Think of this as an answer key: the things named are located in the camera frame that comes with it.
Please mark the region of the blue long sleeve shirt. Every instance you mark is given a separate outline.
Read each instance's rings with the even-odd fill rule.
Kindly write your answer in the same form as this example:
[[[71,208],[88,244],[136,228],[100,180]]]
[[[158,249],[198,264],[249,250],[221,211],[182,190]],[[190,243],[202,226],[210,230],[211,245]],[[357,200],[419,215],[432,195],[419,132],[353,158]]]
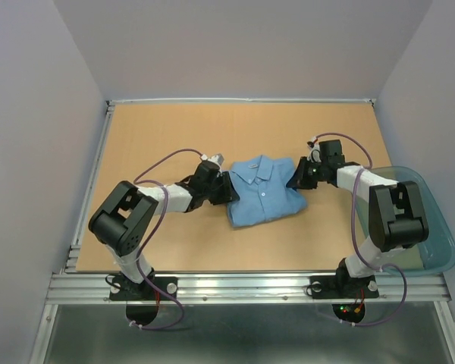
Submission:
[[[303,195],[287,183],[295,172],[291,158],[259,155],[245,162],[235,162],[229,170],[239,199],[227,204],[227,217],[233,228],[262,224],[304,210]]]

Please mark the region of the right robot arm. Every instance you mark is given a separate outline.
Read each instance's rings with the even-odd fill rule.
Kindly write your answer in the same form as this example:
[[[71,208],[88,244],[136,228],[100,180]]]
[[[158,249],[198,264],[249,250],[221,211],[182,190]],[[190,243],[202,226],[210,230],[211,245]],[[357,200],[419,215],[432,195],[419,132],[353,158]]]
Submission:
[[[341,260],[335,273],[314,278],[307,287],[315,299],[351,297],[358,291],[374,290],[376,272],[402,269],[394,256],[428,239],[429,228],[417,183],[399,182],[374,174],[369,166],[345,159],[340,140],[308,143],[310,153],[302,157],[287,187],[314,190],[326,182],[352,194],[369,206],[369,234],[362,245],[353,244],[354,254]]]

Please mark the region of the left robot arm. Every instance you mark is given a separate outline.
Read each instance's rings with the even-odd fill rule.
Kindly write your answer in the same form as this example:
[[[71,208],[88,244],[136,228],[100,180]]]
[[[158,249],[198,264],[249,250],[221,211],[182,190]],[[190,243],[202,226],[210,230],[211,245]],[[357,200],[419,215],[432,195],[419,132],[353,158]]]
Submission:
[[[149,299],[154,296],[153,268],[140,252],[140,241],[152,218],[157,215],[162,221],[169,212],[191,212],[205,201],[217,206],[239,200],[229,173],[204,160],[175,184],[143,188],[121,181],[94,212],[88,229],[120,267],[124,281],[114,284],[116,290]]]

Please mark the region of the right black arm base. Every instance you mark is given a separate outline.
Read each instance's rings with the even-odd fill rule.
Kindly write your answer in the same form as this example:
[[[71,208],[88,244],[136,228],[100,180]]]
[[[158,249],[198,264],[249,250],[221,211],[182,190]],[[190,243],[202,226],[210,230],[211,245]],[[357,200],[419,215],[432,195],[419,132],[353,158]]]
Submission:
[[[379,298],[375,277],[343,278],[315,275],[309,280],[306,294],[314,300],[333,300],[332,309],[342,322],[359,324],[366,313],[366,300]]]

